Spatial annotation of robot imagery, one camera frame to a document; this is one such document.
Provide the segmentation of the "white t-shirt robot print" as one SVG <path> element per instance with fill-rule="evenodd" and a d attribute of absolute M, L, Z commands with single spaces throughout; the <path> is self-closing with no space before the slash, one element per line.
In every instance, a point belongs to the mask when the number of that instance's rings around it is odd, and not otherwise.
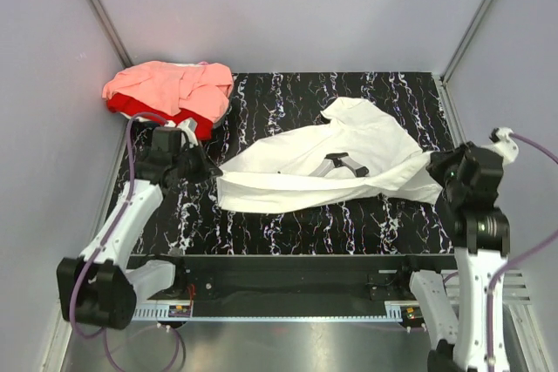
<path fill-rule="evenodd" d="M 387 197 L 434 203 L 431 154 L 391 115 L 362 98 L 337 98 L 308 125 L 257 140 L 221 165 L 218 205 L 238 213 L 287 213 Z"/>

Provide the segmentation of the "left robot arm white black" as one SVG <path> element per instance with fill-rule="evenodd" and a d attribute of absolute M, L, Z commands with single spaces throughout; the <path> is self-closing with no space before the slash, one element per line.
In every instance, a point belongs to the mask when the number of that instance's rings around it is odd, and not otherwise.
<path fill-rule="evenodd" d="M 171 299 L 187 291 L 178 262 L 157 256 L 128 269 L 136 241 L 169 189 L 181 180 L 200 183 L 221 176 L 207 157 L 189 118 L 158 126 L 143 156 L 129 159 L 130 179 L 105 224 L 76 258 L 57 267 L 62 316 L 73 328 L 85 324 L 122 330 L 138 304 L 162 292 Z"/>

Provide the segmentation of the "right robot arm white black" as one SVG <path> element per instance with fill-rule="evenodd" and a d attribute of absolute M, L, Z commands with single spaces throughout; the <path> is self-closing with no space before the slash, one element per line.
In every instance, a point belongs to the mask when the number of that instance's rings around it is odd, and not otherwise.
<path fill-rule="evenodd" d="M 431 342 L 430 371 L 510 369 L 503 329 L 510 225 L 495 202 L 504 167 L 518 152 L 511 139 L 468 142 L 434 153 L 426 168 L 442 188 L 436 207 L 453 235 L 459 307 L 452 307 L 442 275 L 432 270 L 408 269 L 395 281 L 401 296 L 418 302 Z"/>

